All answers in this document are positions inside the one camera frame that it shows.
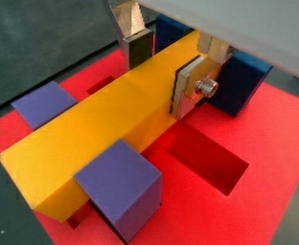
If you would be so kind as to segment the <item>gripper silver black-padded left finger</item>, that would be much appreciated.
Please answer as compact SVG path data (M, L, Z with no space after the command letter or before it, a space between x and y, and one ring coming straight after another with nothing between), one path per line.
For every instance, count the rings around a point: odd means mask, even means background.
M135 0L105 0L107 10L119 34L119 42L132 70L152 57L153 32L145 28Z

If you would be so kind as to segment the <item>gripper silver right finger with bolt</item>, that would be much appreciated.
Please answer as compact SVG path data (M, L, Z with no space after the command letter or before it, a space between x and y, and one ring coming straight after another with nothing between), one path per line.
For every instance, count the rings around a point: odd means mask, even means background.
M219 88L214 76L234 54L234 48L208 33L200 33L199 54L176 70L169 114L180 120L200 99L210 99Z

